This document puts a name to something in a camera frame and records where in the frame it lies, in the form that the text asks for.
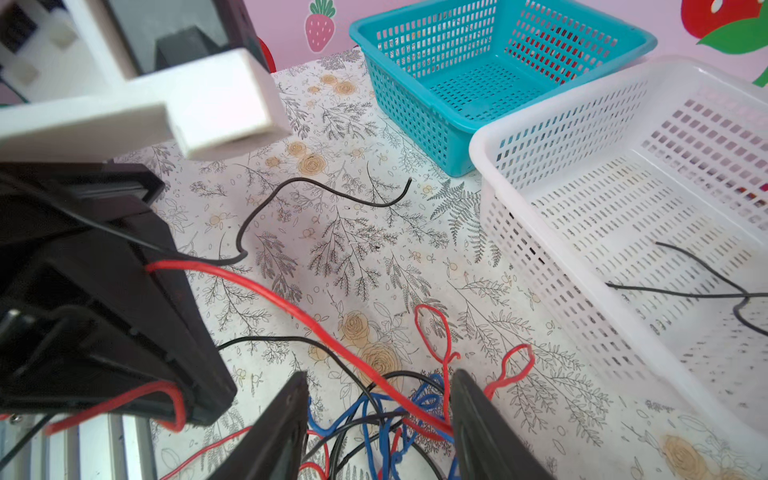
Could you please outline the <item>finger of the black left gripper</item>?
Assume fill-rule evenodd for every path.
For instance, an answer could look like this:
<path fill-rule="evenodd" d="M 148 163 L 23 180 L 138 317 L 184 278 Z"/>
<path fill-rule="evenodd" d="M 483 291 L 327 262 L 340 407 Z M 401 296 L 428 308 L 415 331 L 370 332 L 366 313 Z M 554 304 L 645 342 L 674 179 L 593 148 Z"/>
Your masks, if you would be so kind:
<path fill-rule="evenodd" d="M 80 413 L 122 394 L 167 382 L 119 406 L 173 423 L 214 423 L 236 388 L 217 353 L 182 272 L 147 271 L 162 259 L 126 240 L 86 227 L 49 206 L 36 226 L 35 305 L 47 332 L 36 355 L 35 408 Z"/>

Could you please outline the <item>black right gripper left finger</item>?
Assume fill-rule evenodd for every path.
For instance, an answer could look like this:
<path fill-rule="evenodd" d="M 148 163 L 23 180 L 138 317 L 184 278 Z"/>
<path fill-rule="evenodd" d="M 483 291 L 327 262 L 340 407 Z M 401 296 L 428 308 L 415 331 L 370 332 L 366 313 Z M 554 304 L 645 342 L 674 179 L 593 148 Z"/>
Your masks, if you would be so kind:
<path fill-rule="evenodd" d="M 293 374 L 211 480 L 295 480 L 308 430 L 309 389 Z"/>

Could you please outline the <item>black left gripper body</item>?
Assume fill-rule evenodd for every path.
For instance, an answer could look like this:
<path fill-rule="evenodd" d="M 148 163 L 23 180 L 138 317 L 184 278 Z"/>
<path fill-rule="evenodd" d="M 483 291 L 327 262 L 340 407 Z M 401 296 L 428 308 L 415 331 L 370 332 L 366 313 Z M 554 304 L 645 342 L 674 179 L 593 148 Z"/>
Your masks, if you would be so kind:
<path fill-rule="evenodd" d="M 163 182 L 143 165 L 1 167 L 1 409 L 75 413 L 165 377 Z"/>

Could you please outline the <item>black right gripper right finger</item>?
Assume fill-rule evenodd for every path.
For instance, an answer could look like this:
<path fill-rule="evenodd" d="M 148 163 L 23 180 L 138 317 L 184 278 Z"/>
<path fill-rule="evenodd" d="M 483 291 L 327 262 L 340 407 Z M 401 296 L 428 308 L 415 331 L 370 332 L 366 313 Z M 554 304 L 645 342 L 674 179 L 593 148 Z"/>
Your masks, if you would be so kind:
<path fill-rule="evenodd" d="M 462 479 L 553 479 L 463 369 L 452 376 L 450 404 Z"/>

